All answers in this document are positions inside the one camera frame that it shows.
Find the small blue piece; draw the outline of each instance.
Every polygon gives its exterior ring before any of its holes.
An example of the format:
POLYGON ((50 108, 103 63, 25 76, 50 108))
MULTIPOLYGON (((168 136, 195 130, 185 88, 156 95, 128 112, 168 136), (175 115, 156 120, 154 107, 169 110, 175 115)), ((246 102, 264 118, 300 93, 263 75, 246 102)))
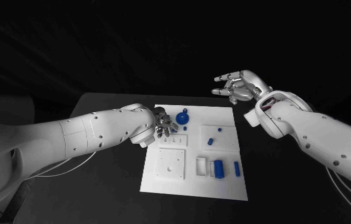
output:
POLYGON ((188 123, 188 110, 184 108, 182 112, 177 114, 175 121, 179 125, 184 125, 188 123))
POLYGON ((213 138, 208 139, 208 142, 207 142, 208 145, 213 144, 213 138))
POLYGON ((236 168, 236 176, 240 177, 240 169, 238 169, 238 163, 234 162, 234 168, 236 168))
POLYGON ((213 162, 214 165, 214 178, 224 178, 224 170, 223 170, 223 161, 215 160, 213 162))

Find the table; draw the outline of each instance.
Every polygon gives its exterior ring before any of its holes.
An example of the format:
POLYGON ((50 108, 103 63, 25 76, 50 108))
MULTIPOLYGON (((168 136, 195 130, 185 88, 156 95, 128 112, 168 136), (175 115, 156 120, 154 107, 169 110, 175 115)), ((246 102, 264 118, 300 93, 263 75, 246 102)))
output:
MULTIPOLYGON (((221 106, 223 98, 86 93, 72 117, 141 103, 221 106)), ((146 149, 126 140, 99 151, 67 174, 37 178, 14 223, 339 223, 351 220, 323 166, 290 136, 276 140, 251 128, 243 114, 254 101, 233 106, 248 201, 141 193, 146 149)), ((83 155, 51 170, 73 168, 83 155)))

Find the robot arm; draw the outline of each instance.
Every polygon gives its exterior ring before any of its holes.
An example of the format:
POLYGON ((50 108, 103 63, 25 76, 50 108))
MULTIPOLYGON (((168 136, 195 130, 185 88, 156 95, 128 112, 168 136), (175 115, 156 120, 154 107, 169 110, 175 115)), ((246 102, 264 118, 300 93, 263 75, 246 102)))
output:
POLYGON ((244 114, 250 125, 260 124, 276 139, 289 134, 302 151, 351 180, 351 126, 312 112, 293 93, 273 91, 251 71, 214 78, 214 81, 224 80, 224 89, 213 89, 211 93, 227 95, 234 105, 237 100, 257 100, 254 108, 244 114))
POLYGON ((146 147, 178 126, 161 107, 151 112, 141 104, 92 112, 66 120, 24 126, 0 125, 0 201, 43 167, 122 143, 146 147), (15 150, 14 168, 10 151, 15 150))

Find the robotic hand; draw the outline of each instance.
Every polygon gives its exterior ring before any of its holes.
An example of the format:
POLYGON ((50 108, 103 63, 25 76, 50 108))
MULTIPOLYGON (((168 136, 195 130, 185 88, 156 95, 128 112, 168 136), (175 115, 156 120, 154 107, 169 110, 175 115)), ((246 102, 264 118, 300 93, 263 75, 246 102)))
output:
POLYGON ((47 165, 120 144, 129 138, 146 147, 154 133, 168 137, 178 126, 164 108, 154 112, 141 104, 92 112, 33 125, 0 125, 0 201, 27 177, 47 165))
POLYGON ((250 125, 260 124, 276 139, 289 134, 302 151, 351 180, 351 126, 312 112, 293 93, 273 91, 248 70, 221 75, 214 81, 227 81, 224 89, 211 93, 228 96, 234 105, 237 100, 256 99, 254 108, 244 114, 250 125))

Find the cable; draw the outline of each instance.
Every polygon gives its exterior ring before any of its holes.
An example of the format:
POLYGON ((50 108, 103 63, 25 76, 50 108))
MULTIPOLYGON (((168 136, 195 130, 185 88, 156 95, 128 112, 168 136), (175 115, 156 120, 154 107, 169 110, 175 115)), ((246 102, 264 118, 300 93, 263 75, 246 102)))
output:
POLYGON ((47 171, 50 171, 51 169, 54 169, 56 167, 59 167, 61 164, 64 164, 72 158, 69 158, 67 160, 64 160, 63 162, 60 162, 57 165, 54 165, 50 169, 44 170, 43 172, 40 172, 38 174, 36 174, 34 176, 28 177, 25 180, 28 180, 33 177, 37 177, 38 175, 41 175, 43 173, 46 173, 47 171))
POLYGON ((345 197, 343 193, 341 192, 341 190, 339 190, 339 188, 338 188, 338 185, 336 185, 336 183, 335 183, 335 181, 333 181, 333 179, 332 179, 332 177, 330 177, 330 172, 329 172, 328 167, 325 167, 325 169, 326 169, 326 172, 328 172, 328 175, 329 175, 330 181, 332 181, 332 183, 333 183, 333 185, 335 185, 335 187, 336 187, 336 189, 338 189, 338 192, 341 193, 341 195, 342 195, 343 199, 346 200, 348 204, 351 205, 351 202, 349 202, 349 200, 346 199, 346 197, 345 197))
MULTIPOLYGON (((92 154, 92 155, 89 156, 89 158, 83 161, 83 163, 93 157, 95 153, 96 153, 96 152, 93 152, 93 154, 92 154)), ((36 177, 56 177, 56 176, 60 176, 60 175, 69 173, 70 171, 73 171, 80 165, 77 165, 73 169, 70 169, 69 171, 66 171, 66 172, 63 172, 63 173, 60 173, 60 174, 57 174, 57 175, 50 175, 50 176, 36 176, 36 177)))
POLYGON ((335 173, 335 175, 336 175, 336 178, 338 178, 338 180, 341 181, 341 183, 342 183, 342 185, 343 185, 343 187, 348 189, 348 191, 351 192, 351 189, 349 189, 349 187, 345 185, 345 183, 343 183, 343 181, 341 180, 341 178, 339 178, 339 176, 338 176, 338 174, 335 173))

